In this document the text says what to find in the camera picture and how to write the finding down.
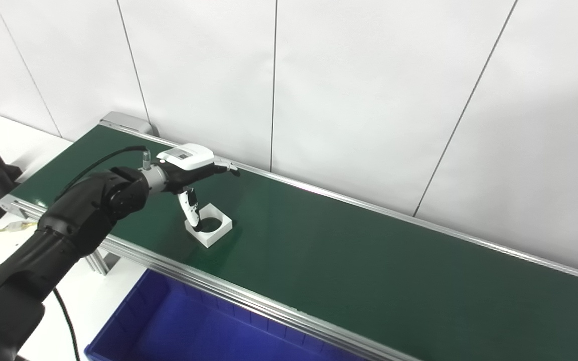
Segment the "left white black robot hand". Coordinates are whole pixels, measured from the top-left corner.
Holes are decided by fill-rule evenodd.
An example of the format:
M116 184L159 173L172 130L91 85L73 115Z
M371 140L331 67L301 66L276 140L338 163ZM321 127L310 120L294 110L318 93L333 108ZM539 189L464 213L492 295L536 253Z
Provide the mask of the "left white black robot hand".
M157 158L165 174L164 192L178 196L191 229L201 232L199 201L191 185L214 174L229 172L239 177L239 169L231 161L216 157L209 148L190 142L162 151Z

